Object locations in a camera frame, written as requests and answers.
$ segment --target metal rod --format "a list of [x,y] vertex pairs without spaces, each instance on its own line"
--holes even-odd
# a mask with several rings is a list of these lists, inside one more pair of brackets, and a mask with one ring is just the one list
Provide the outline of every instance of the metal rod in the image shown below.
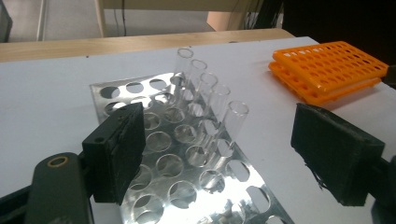
[[47,22],[47,0],[41,0],[40,16],[38,18],[38,28],[36,41],[44,40],[44,28]]

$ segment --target orange plastic rack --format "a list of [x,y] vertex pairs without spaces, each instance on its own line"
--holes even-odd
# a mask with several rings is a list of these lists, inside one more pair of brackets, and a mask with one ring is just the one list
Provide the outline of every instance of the orange plastic rack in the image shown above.
[[280,49],[273,57],[273,74],[312,105],[374,86],[388,70],[385,63],[343,41]]

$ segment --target white surface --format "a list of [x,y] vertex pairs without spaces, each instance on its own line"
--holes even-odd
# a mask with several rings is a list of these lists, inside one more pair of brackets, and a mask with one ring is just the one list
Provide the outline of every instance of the white surface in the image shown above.
[[[315,44],[310,38],[193,47],[231,99],[249,105],[236,139],[296,223],[372,223],[365,207],[343,207],[320,190],[290,146],[298,99],[269,72],[276,49]],[[0,63],[0,197],[31,183],[35,166],[56,153],[79,153],[98,125],[89,85],[172,72],[175,49]],[[325,106],[384,141],[384,158],[396,154],[396,91],[385,84]],[[96,223],[120,223],[113,204],[93,205]]]

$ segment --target table leg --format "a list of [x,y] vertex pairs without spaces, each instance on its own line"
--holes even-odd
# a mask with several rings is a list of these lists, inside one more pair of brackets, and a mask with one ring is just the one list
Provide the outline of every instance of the table leg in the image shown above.
[[107,37],[105,9],[103,8],[103,0],[95,0],[96,17],[99,23],[99,29],[102,37]]

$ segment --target floor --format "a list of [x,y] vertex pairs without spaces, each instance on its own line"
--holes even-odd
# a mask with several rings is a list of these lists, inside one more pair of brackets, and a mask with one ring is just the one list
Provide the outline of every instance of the floor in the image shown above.
[[[9,42],[37,41],[42,0],[3,0],[13,20]],[[125,10],[126,35],[208,32],[208,12]],[[121,10],[105,11],[109,36],[123,36]],[[101,37],[94,0],[48,0],[43,40]]]

